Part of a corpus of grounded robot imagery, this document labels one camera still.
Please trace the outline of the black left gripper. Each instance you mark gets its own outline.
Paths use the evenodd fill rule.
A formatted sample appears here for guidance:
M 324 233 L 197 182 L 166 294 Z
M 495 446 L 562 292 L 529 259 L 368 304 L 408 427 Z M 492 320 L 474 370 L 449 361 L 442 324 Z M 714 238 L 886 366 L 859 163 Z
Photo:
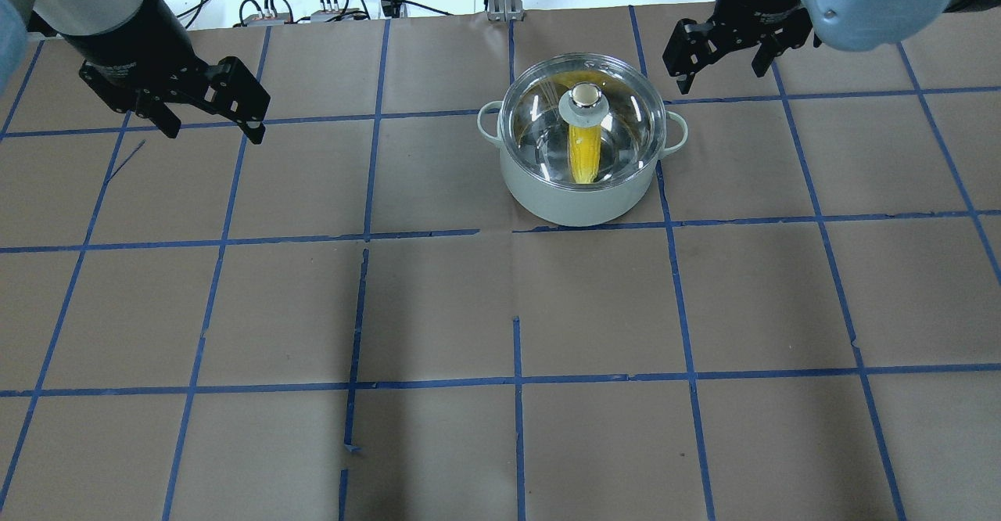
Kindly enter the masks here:
M 208 65 L 164 0 L 143 0 L 129 20 L 101 34 L 80 36 L 79 75 L 110 108 L 150 121 L 176 138 L 173 104 L 189 104 L 239 126 L 251 143 L 264 142 L 271 94 L 240 58 Z

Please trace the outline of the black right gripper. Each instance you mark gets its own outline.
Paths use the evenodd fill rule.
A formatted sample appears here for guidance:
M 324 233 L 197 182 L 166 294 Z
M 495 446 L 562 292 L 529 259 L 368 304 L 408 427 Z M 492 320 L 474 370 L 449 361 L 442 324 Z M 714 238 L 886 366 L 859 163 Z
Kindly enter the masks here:
M 813 31 L 800 0 L 716 0 L 710 20 L 679 20 L 662 52 L 666 72 L 687 95 L 701 69 L 726 54 L 755 48 L 752 68 L 764 77 L 787 50 L 800 49 Z

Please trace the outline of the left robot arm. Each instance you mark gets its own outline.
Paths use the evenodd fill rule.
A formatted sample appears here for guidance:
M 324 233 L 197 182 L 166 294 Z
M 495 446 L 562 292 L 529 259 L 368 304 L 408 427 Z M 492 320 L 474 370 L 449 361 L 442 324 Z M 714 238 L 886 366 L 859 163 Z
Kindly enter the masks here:
M 181 121 L 173 104 L 222 116 L 260 144 L 271 96 L 240 58 L 201 59 L 164 0 L 2 0 L 2 82 L 27 47 L 39 16 L 83 59 L 83 82 L 112 110 L 150 120 L 169 138 Z

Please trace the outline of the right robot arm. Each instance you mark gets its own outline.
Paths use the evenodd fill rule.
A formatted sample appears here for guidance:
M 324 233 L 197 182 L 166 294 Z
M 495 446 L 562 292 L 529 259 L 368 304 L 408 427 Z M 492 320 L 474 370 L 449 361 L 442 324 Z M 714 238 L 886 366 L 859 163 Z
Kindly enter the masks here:
M 999 0 L 715 0 L 704 22 L 676 22 L 662 61 L 687 94 L 696 75 L 726 55 L 754 49 L 764 76 L 773 61 L 805 44 L 868 52 L 923 31 L 941 15 L 997 8 Z

